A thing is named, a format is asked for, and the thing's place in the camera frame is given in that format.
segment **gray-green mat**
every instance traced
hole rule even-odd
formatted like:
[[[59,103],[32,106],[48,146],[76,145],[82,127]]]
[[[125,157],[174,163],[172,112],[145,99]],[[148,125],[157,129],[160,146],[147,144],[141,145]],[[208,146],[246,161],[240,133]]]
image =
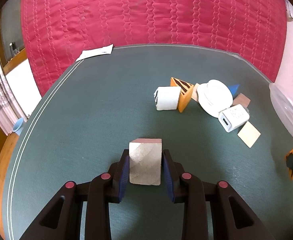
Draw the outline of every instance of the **gray-green mat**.
[[[240,84],[261,136],[250,149],[193,100],[156,111],[153,93],[170,77]],[[18,240],[68,180],[91,181],[136,138],[162,138],[174,161],[201,180],[228,181],[276,239],[293,232],[293,182],[284,155],[293,138],[277,117],[269,82],[236,54],[189,45],[114,48],[70,66],[43,97],[12,154],[3,191],[6,240]],[[110,205],[113,239],[181,239],[183,205],[160,186],[129,184]]]

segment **red quilted bedspread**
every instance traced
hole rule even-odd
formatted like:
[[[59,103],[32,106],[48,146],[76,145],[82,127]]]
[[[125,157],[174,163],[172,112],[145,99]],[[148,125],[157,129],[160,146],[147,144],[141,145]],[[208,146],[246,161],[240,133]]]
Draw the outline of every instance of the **red quilted bedspread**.
[[[21,23],[41,95],[82,50],[112,43],[232,51],[274,81],[286,36],[284,0],[21,0]]]

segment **paper sheet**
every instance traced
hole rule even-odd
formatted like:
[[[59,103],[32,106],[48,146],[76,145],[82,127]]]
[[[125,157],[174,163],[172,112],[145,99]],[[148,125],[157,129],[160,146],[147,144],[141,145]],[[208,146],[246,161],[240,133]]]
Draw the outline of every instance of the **paper sheet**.
[[[81,55],[76,59],[75,62],[85,58],[93,57],[93,56],[111,54],[112,48],[113,48],[113,44],[106,47],[98,48],[98,49],[83,50]]]

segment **blue triangular block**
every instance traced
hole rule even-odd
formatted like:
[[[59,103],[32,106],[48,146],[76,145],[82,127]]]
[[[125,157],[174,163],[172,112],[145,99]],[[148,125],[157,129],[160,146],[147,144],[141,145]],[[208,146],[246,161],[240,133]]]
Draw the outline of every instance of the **blue triangular block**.
[[[236,94],[238,88],[239,88],[239,85],[233,85],[233,86],[228,86],[232,96],[234,97],[234,95]]]

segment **white line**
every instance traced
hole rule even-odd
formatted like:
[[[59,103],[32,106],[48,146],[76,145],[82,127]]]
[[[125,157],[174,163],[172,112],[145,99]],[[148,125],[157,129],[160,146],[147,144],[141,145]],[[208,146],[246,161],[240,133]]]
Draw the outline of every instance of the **white line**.
[[[9,235],[9,238],[10,240],[14,240],[14,236],[13,236],[13,227],[12,227],[12,197],[13,197],[13,189],[14,189],[14,183],[15,183],[15,178],[16,178],[16,173],[17,173],[17,169],[19,168],[19,164],[20,164],[20,160],[21,160],[21,157],[22,157],[22,154],[24,152],[24,148],[25,148],[25,145],[33,131],[33,128],[34,126],[36,125],[38,119],[40,118],[41,114],[43,113],[45,107],[48,105],[48,103],[51,101],[52,97],[55,95],[55,93],[57,92],[57,90],[62,86],[62,84],[64,83],[65,80],[67,80],[67,78],[72,74],[72,72],[83,62],[83,60],[79,61],[77,64],[75,64],[73,66],[73,68],[71,68],[71,70],[64,76],[63,79],[60,80],[60,82],[57,84],[57,86],[53,89],[53,91],[50,93],[50,95],[47,97],[47,99],[45,100],[45,102],[43,103],[43,105],[41,106],[41,108],[39,109],[39,111],[37,112],[35,118],[32,120],[31,122],[31,125],[29,126],[27,132],[26,132],[26,135],[24,136],[23,138],[23,141],[20,145],[20,148],[19,148],[19,151],[16,155],[16,159],[15,159],[15,162],[14,162],[14,166],[13,166],[13,169],[12,169],[12,173],[11,173],[11,178],[10,178],[10,182],[9,182],[9,187],[8,187],[8,201],[7,201],[7,223],[8,223],[8,235]],[[14,179],[13,179],[13,185],[12,185],[12,191],[11,191],[11,198],[9,197],[10,196],[10,187],[11,187],[11,182],[12,182],[12,176],[13,176],[13,173],[14,173],[14,168],[15,168],[15,165],[16,165],[16,161],[18,159],[18,156],[19,156],[19,153],[20,153],[20,150],[22,148],[22,145],[24,143],[24,140],[27,136],[27,133],[29,132],[30,128],[32,127],[29,135],[28,135],[28,138],[26,139],[26,142],[24,144],[24,147],[22,149],[22,152],[21,152],[21,155],[20,155],[20,158],[19,158],[19,161],[17,163],[17,167],[16,167],[16,171],[15,171],[15,174],[14,174]],[[9,199],[10,199],[10,224],[9,224],[9,219],[8,219],[8,206],[9,206]]]

